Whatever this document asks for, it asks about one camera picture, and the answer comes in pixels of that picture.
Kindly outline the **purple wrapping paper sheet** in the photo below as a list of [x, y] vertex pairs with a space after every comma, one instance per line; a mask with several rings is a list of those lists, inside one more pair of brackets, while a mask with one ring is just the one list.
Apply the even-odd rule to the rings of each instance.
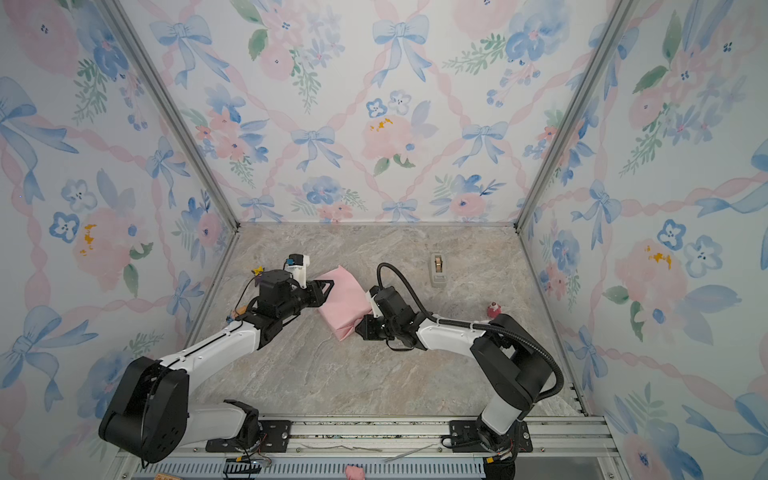
[[344, 267], [331, 270], [319, 280], [332, 280], [334, 285], [319, 312], [338, 341], [354, 333], [365, 315], [372, 313], [370, 298], [357, 279]]

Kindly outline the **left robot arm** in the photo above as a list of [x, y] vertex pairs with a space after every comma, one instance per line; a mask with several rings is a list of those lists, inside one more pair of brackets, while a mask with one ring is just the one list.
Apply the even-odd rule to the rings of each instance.
[[195, 406], [192, 393], [224, 367], [267, 346], [305, 309], [323, 306], [332, 280], [300, 280], [287, 270], [257, 276], [258, 294], [226, 327], [158, 360], [142, 356], [126, 368], [98, 428], [101, 440], [146, 464], [178, 447], [221, 441], [252, 452], [265, 435], [259, 411], [242, 401]]

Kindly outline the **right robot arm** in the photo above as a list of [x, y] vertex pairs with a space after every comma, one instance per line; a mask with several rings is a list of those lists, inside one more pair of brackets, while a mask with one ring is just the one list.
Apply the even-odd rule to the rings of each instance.
[[355, 327], [366, 341], [399, 341], [402, 351], [439, 350], [471, 358], [494, 396], [476, 421], [479, 443], [490, 452], [517, 446], [522, 423], [534, 405], [560, 393], [562, 369], [514, 318], [469, 322], [414, 310], [393, 287], [374, 287], [366, 298], [372, 312]]

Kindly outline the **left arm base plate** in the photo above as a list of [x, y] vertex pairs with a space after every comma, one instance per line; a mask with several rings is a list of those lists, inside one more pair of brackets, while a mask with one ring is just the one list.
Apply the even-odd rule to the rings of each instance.
[[208, 440], [208, 453], [286, 453], [291, 437], [289, 420], [259, 420], [236, 437]]

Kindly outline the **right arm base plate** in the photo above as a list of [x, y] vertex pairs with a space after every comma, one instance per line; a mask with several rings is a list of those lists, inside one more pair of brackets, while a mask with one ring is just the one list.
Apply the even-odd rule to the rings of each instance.
[[524, 421], [515, 421], [504, 434], [494, 432], [479, 420], [451, 420], [448, 426], [449, 433], [441, 439], [441, 444], [454, 452], [501, 455], [533, 451]]

